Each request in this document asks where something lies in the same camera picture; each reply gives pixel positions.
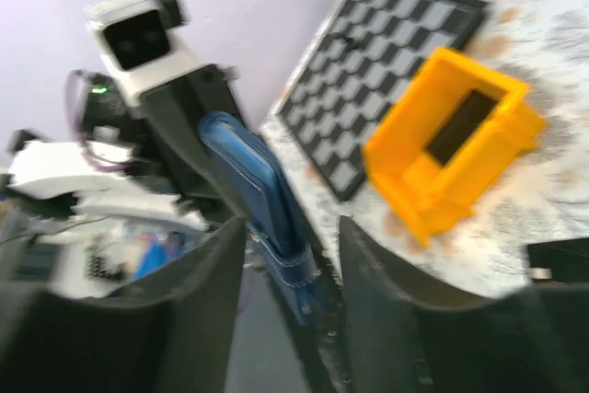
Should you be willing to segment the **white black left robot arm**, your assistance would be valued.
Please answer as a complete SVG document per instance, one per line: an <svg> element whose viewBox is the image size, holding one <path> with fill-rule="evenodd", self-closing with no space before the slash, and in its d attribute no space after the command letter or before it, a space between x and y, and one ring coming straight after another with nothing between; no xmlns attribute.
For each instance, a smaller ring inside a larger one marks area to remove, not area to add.
<svg viewBox="0 0 589 393"><path fill-rule="evenodd" d="M241 116L226 71L155 64L111 75L135 139L98 142L107 155L99 160L84 142L21 131L2 190L41 216L101 214L198 229L244 215L197 133L214 111Z"/></svg>

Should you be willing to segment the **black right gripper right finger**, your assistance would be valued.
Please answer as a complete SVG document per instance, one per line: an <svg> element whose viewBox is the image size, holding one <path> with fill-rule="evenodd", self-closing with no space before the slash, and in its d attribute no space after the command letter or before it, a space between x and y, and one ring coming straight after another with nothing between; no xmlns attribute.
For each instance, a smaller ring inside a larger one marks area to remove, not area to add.
<svg viewBox="0 0 589 393"><path fill-rule="evenodd" d="M356 392L584 392L588 288L532 284L486 298L434 278L340 219Z"/></svg>

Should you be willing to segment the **black VIP card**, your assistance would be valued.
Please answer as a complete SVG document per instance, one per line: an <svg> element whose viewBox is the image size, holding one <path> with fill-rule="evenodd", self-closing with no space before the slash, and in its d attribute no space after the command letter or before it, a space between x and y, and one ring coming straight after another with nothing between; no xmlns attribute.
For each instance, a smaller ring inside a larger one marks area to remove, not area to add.
<svg viewBox="0 0 589 393"><path fill-rule="evenodd" d="M588 238L526 246L527 274L534 283L588 283Z"/></svg>

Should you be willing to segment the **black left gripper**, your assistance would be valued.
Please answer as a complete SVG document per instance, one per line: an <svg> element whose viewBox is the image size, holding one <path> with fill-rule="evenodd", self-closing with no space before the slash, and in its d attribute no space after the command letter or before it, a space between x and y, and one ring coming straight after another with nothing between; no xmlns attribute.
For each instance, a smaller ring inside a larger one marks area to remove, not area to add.
<svg viewBox="0 0 589 393"><path fill-rule="evenodd" d="M248 211L207 152L197 126L215 111L243 121L231 77L218 65L206 64L141 92L137 108L179 194L175 208L182 215L198 211L205 221L220 224L235 215L246 217Z"/></svg>

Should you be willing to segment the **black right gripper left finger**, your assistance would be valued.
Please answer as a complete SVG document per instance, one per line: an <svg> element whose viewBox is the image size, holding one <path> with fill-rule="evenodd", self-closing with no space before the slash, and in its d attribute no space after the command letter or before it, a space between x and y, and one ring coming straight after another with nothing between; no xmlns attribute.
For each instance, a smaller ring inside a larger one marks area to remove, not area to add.
<svg viewBox="0 0 589 393"><path fill-rule="evenodd" d="M115 295L1 286L5 392L221 392L245 257L242 218Z"/></svg>

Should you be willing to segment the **blue leather card holder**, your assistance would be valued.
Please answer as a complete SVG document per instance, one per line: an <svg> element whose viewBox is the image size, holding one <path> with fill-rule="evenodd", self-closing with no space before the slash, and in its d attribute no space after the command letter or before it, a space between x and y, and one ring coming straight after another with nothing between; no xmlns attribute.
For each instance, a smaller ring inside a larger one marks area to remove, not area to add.
<svg viewBox="0 0 589 393"><path fill-rule="evenodd" d="M249 232L296 320L324 306L304 215L275 154L228 113L199 122L198 135L248 212Z"/></svg>

